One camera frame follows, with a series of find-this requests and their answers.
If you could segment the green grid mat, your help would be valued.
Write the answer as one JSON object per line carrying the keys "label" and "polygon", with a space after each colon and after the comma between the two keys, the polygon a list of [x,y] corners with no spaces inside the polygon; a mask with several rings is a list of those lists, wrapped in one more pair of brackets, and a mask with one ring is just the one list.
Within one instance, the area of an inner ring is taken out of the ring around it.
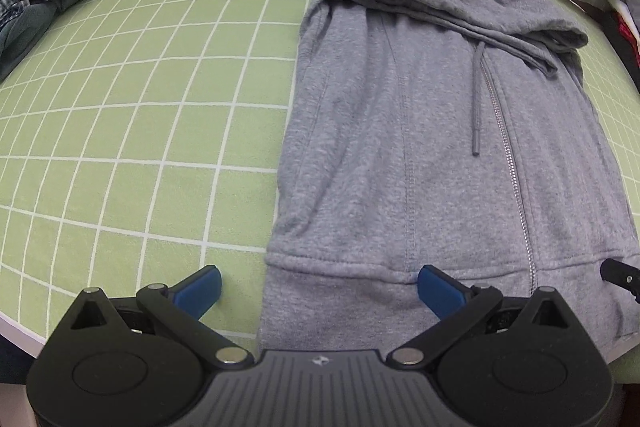
{"label": "green grid mat", "polygon": [[89,285],[206,263],[259,343],[300,26],[314,0],[85,0],[1,89],[1,315],[42,343]]}

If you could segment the white folded garment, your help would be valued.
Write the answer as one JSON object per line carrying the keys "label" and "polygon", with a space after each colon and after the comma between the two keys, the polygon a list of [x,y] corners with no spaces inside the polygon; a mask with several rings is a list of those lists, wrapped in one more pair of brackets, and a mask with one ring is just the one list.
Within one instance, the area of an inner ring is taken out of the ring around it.
{"label": "white folded garment", "polygon": [[623,17],[627,25],[630,25],[634,21],[629,12],[628,6],[623,2],[623,0],[608,0],[608,3],[618,14],[620,14],[621,17]]}

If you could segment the red and black garment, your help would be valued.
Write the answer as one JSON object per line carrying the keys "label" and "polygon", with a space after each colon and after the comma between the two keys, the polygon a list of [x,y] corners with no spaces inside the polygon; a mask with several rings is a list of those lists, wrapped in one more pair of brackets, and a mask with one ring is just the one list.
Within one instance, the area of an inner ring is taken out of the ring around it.
{"label": "red and black garment", "polygon": [[600,25],[631,80],[636,88],[639,88],[639,47],[631,29],[624,22],[623,17],[615,11],[604,12]]}

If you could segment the grey zip hoodie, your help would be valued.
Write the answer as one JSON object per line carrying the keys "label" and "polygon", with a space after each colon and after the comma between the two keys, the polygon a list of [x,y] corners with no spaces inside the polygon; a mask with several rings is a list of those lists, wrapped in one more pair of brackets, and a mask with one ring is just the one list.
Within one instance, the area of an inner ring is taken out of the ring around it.
{"label": "grey zip hoodie", "polygon": [[552,0],[314,0],[297,53],[258,340],[390,351],[430,326],[435,265],[511,296],[552,286],[608,358],[639,307],[620,168]]}

